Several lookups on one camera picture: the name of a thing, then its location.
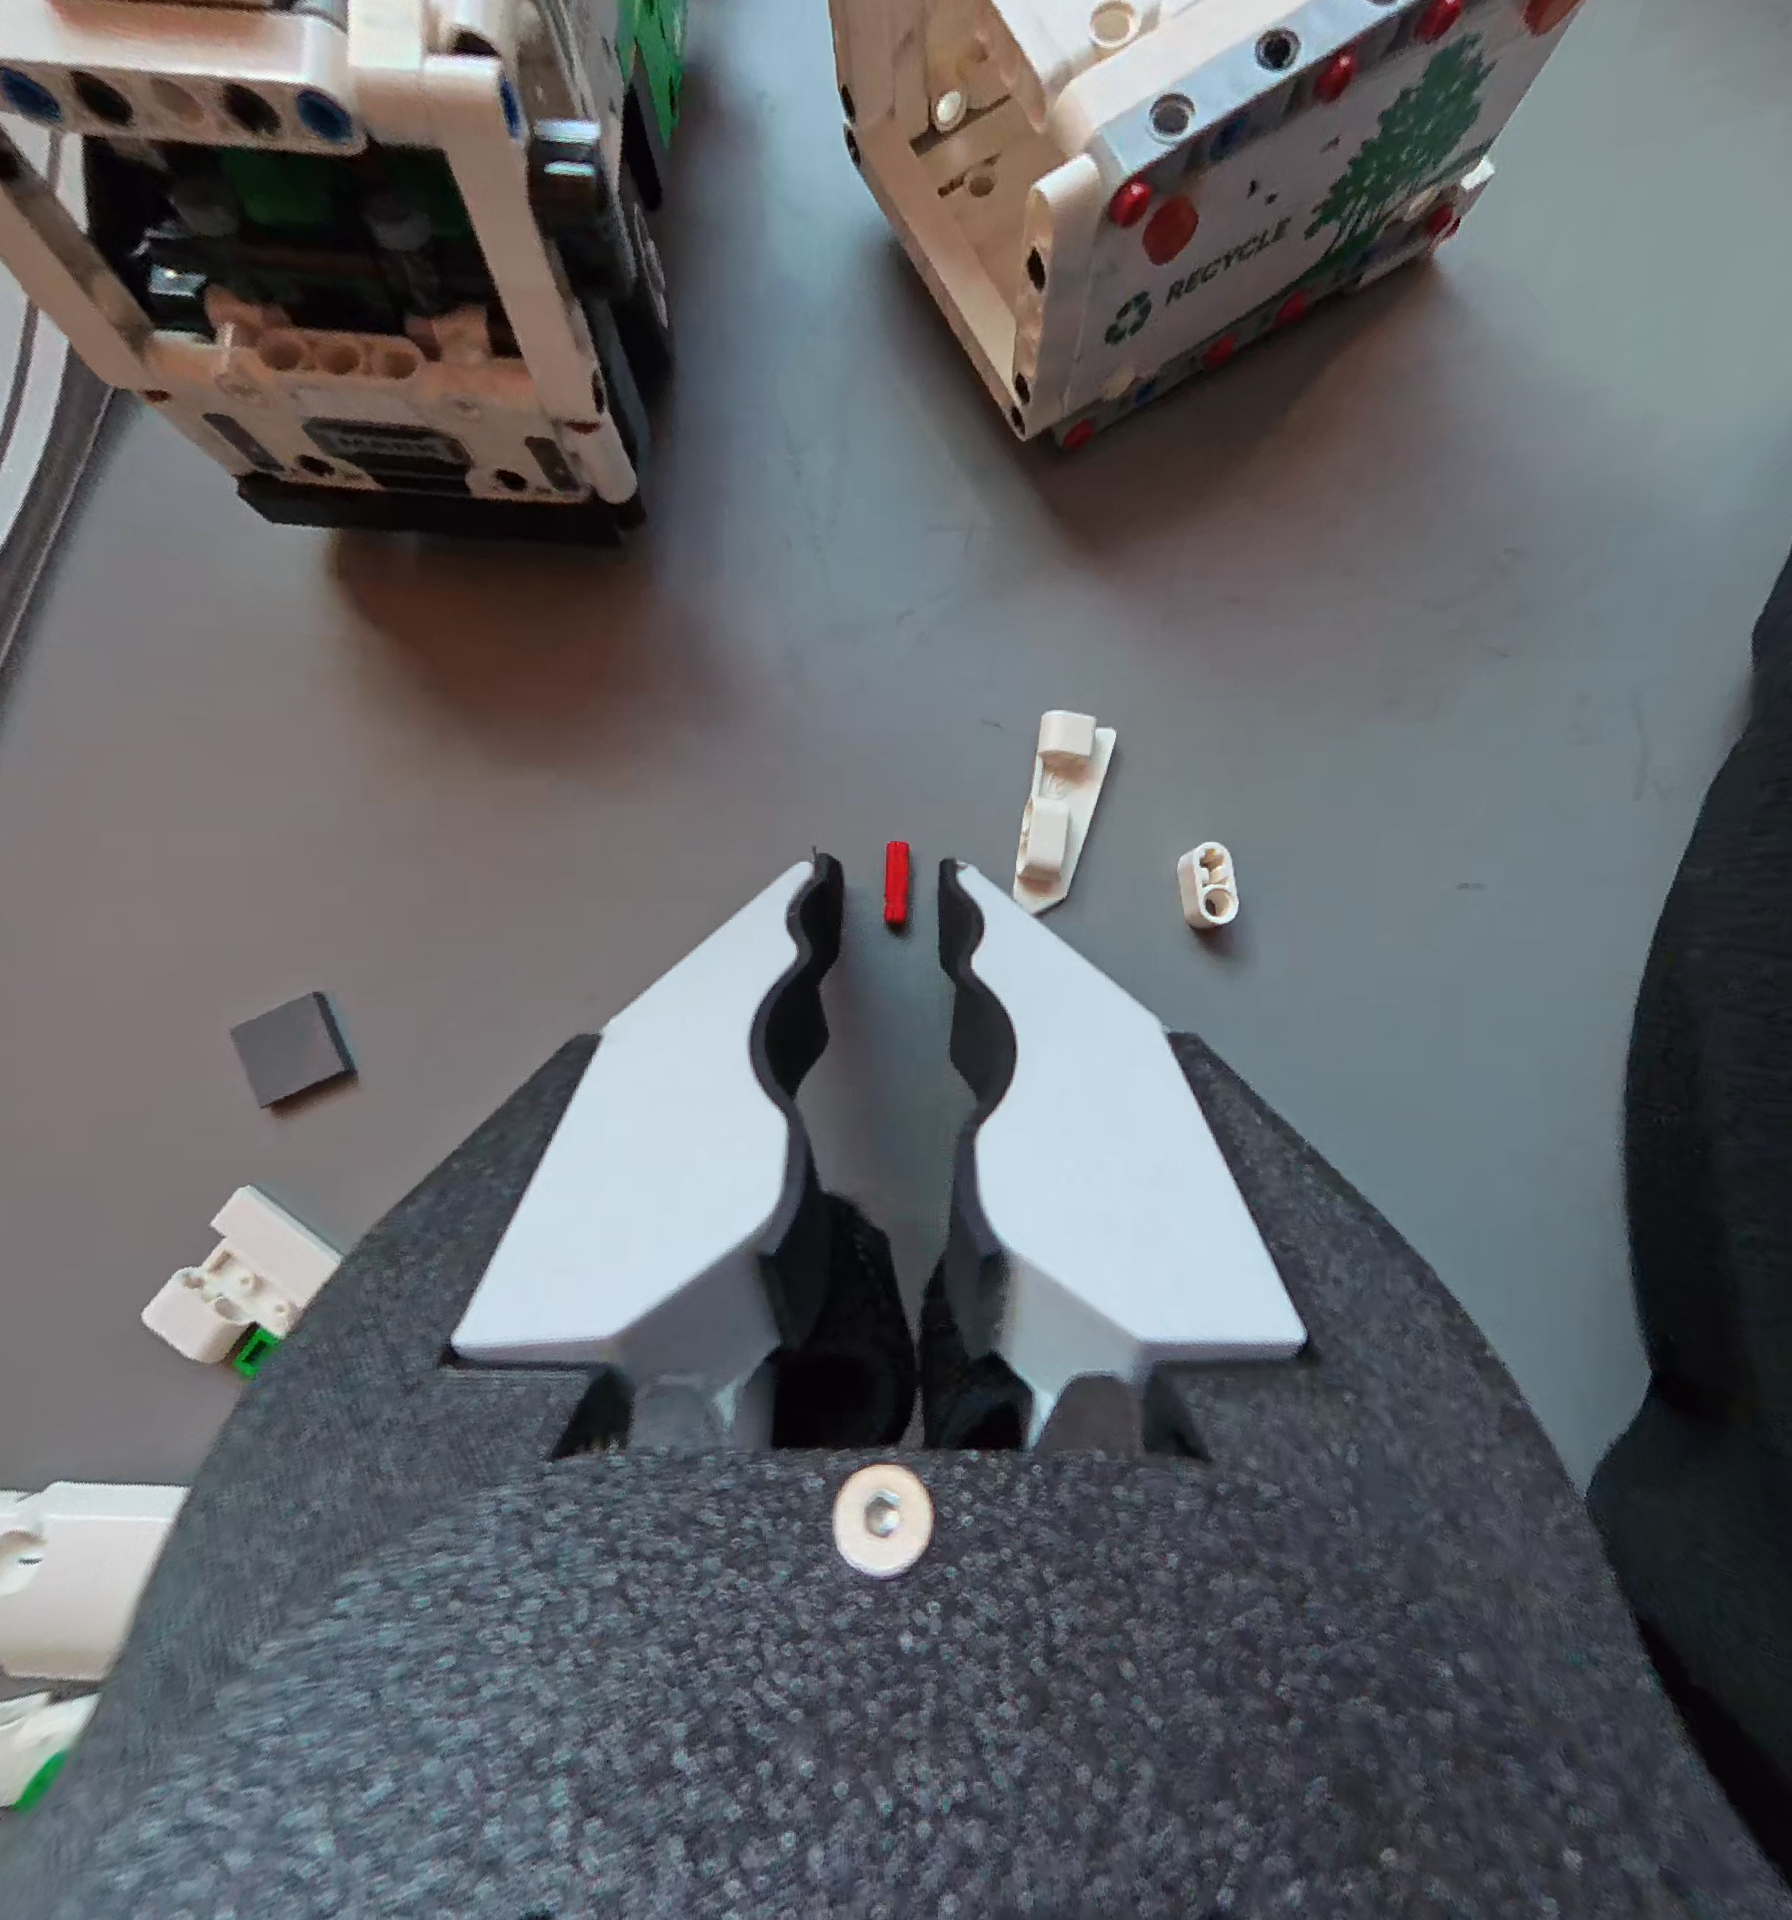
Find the grey square lego tile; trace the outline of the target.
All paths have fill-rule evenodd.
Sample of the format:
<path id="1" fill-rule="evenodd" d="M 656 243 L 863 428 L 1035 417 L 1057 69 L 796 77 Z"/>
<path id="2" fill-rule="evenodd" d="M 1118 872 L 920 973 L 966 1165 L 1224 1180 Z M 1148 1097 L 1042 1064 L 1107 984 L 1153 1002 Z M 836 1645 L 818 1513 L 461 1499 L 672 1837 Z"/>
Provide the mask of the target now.
<path id="1" fill-rule="evenodd" d="M 278 1109 L 357 1078 L 357 1055 L 325 990 L 292 996 L 231 1028 L 259 1108 Z"/>

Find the person's dark clothing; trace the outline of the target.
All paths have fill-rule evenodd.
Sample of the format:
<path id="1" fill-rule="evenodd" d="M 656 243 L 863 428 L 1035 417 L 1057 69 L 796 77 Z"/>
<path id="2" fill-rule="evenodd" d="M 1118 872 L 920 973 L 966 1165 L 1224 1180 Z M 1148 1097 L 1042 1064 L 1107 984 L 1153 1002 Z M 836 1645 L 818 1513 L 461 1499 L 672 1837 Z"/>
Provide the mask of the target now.
<path id="1" fill-rule="evenodd" d="M 1707 1764 L 1792 1883 L 1792 545 L 1636 992 L 1648 1383 L 1588 1510 Z"/>

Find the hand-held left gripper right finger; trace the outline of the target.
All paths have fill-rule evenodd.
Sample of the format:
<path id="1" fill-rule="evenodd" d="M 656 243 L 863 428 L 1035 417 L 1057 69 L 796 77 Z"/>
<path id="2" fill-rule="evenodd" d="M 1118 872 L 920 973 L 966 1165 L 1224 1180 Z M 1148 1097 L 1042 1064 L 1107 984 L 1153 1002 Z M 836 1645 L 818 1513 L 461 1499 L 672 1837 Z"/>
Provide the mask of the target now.
<path id="1" fill-rule="evenodd" d="M 1311 1339 L 1175 1035 L 968 862 L 938 870 L 957 1137 L 941 1297 L 1017 1428 L 1079 1379 L 1285 1363 Z"/>

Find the white green lego truck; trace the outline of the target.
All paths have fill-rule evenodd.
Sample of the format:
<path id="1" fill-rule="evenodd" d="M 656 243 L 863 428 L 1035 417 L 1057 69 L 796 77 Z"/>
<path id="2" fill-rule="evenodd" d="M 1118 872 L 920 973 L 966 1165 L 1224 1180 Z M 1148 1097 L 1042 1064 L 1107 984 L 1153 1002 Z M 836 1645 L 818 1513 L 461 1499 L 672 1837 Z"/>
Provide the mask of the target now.
<path id="1" fill-rule="evenodd" d="M 0 262 L 264 520 L 619 543 L 684 1 L 0 1 Z"/>

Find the white curved lego panel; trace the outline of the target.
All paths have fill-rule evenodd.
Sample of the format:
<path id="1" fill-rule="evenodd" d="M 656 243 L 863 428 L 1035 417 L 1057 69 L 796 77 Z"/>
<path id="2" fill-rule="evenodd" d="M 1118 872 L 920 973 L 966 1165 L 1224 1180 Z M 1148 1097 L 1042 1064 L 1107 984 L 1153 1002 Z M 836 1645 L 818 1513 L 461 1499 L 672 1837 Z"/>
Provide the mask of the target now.
<path id="1" fill-rule="evenodd" d="M 0 1672 L 102 1682 L 186 1499 L 162 1483 L 0 1490 Z"/>

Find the white green lego panel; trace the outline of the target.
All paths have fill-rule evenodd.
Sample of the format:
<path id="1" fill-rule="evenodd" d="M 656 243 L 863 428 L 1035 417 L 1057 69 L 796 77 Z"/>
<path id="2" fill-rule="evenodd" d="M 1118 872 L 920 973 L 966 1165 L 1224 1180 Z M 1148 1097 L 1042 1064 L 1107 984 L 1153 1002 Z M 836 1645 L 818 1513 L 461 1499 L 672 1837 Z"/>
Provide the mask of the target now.
<path id="1" fill-rule="evenodd" d="M 28 1811 L 40 1802 L 98 1703 L 95 1691 L 0 1699 L 0 1811 Z"/>

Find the white lego panel piece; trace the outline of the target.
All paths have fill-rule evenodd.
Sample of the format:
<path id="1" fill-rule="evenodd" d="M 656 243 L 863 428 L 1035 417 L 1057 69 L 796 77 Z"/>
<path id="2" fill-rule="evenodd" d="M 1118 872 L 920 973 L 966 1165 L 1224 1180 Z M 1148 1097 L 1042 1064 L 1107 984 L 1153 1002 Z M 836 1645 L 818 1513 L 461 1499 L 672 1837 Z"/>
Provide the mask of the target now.
<path id="1" fill-rule="evenodd" d="M 1014 853 L 1013 897 L 1023 909 L 1040 915 L 1068 897 L 1116 742 L 1093 713 L 1042 713 Z"/>

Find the white lego garbage container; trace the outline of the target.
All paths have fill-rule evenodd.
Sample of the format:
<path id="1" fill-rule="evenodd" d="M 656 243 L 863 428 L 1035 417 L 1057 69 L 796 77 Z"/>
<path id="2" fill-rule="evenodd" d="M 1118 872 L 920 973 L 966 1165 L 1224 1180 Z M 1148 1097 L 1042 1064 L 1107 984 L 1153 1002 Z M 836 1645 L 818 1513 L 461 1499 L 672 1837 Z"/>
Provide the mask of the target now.
<path id="1" fill-rule="evenodd" d="M 1577 1 L 833 1 L 847 146 L 1067 449 L 1432 255 Z"/>

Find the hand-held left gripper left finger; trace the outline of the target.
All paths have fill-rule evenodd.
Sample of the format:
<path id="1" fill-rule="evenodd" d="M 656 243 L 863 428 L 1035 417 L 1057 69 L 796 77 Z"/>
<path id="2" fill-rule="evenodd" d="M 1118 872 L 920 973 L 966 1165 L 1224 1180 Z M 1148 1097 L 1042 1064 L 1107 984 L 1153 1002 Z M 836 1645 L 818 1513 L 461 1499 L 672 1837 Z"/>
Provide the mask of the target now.
<path id="1" fill-rule="evenodd" d="M 845 885 L 795 862 L 605 1024 L 450 1335 L 488 1370 L 598 1366 L 773 1435 L 774 1355 L 814 1332 L 828 1206 L 795 1095 L 830 1031 Z"/>

